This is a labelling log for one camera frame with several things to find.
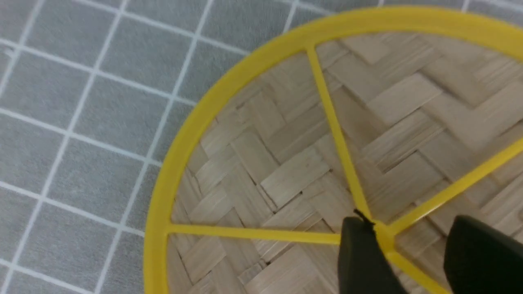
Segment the yellow plastic frame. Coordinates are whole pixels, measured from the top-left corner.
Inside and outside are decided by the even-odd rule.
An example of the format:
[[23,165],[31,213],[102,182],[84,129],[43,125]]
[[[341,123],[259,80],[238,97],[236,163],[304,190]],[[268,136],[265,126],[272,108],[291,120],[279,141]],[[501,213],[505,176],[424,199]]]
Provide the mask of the yellow plastic frame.
[[[371,218],[363,190],[314,50],[319,43],[332,39],[381,31],[415,31],[463,39],[491,48],[523,61],[523,31],[507,23],[473,14],[462,14],[437,7],[390,7],[354,10],[314,21],[280,36],[256,50],[227,72],[202,98],[180,129],[167,153],[153,191],[147,217],[144,247],[145,293],[167,294],[167,238],[171,233],[216,235],[231,238],[270,239],[338,245],[339,234],[288,232],[264,229],[221,228],[204,225],[173,224],[170,221],[176,191],[185,165],[206,130],[227,101],[249,81],[279,61],[305,51],[317,83],[331,127],[338,155],[343,164],[355,204]],[[523,151],[523,139],[501,151],[450,185],[432,199],[418,206],[390,225],[374,220],[378,241],[387,259],[409,274],[431,293],[447,293],[434,280],[394,249],[394,236],[434,211],[478,180]]]

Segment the yellow spoke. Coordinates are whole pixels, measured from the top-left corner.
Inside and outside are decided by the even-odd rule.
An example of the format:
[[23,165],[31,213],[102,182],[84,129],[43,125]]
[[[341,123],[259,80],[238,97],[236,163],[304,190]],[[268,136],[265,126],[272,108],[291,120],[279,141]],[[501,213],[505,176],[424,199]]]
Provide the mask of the yellow spoke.
[[502,166],[516,155],[523,151],[523,139],[519,139],[505,150],[494,155],[489,160],[476,167],[474,170],[463,176],[461,179],[448,186],[445,190],[432,197],[430,200],[416,207],[406,215],[393,222],[389,228],[394,235],[399,234],[406,228],[413,225],[416,221],[423,218],[432,211],[438,209],[456,195],[462,193],[477,181],[484,178],[498,167]]
[[169,224],[165,233],[207,235],[240,239],[262,239],[285,242],[300,242],[339,245],[340,235],[332,233],[279,231],[248,228],[213,227],[209,225]]
[[311,63],[312,73],[314,74],[314,80],[318,87],[318,92],[322,100],[323,108],[327,115],[327,121],[332,131],[332,136],[334,137],[334,142],[336,143],[336,149],[338,150],[339,159],[342,162],[343,169],[345,170],[345,175],[349,183],[350,192],[353,195],[354,203],[356,207],[365,214],[367,218],[371,218],[370,209],[363,194],[363,189],[361,188],[358,175],[356,174],[356,169],[354,168],[353,161],[350,157],[349,149],[345,143],[345,138],[342,133],[342,128],[339,125],[338,118],[336,117],[336,111],[334,110],[334,105],[332,104],[331,96],[328,93],[327,84],[325,83],[325,78],[323,76],[322,68],[316,50],[314,46],[307,47],[307,56],[309,57],[309,62]]
[[393,263],[395,266],[399,267],[405,273],[415,280],[420,286],[423,286],[425,289],[429,290],[433,294],[449,294],[449,292],[440,286],[436,281],[431,279],[429,276],[425,275],[419,268],[413,265],[401,254],[394,252],[386,255],[389,262]]

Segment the black object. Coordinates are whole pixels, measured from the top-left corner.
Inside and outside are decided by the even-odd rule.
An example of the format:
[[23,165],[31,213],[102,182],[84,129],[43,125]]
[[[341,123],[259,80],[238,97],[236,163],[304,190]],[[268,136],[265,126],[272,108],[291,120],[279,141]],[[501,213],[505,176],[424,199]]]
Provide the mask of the black object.
[[338,255],[339,293],[406,294],[378,245],[374,224],[360,216],[362,219],[343,220]]
[[[338,256],[340,294],[406,294],[380,250],[373,223],[343,220]],[[523,245],[468,216],[447,238],[445,275],[455,294],[523,293]]]
[[457,216],[445,249],[452,291],[523,293],[523,245],[468,216]]

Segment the herringbone weave pattern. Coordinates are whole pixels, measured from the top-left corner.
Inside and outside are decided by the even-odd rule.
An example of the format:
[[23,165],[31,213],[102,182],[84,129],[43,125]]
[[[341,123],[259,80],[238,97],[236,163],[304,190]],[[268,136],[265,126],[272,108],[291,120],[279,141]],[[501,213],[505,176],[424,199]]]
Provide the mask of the herringbone weave pattern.
[[[523,136],[523,67],[463,41],[388,32],[317,47],[373,217],[390,223]],[[523,155],[396,238],[446,285],[456,214],[523,239]],[[304,53],[233,97],[195,148],[172,221],[339,232],[354,208]],[[337,248],[173,234],[171,292],[337,293]],[[424,290],[397,271],[412,293]]]

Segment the gray tiled floor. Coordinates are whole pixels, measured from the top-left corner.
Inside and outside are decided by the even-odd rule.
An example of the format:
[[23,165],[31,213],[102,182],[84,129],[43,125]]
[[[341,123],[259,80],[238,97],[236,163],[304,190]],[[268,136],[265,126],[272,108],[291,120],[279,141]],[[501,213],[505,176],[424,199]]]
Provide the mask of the gray tiled floor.
[[150,194],[207,89],[289,28],[394,4],[523,25],[521,0],[0,0],[0,294],[142,293]]

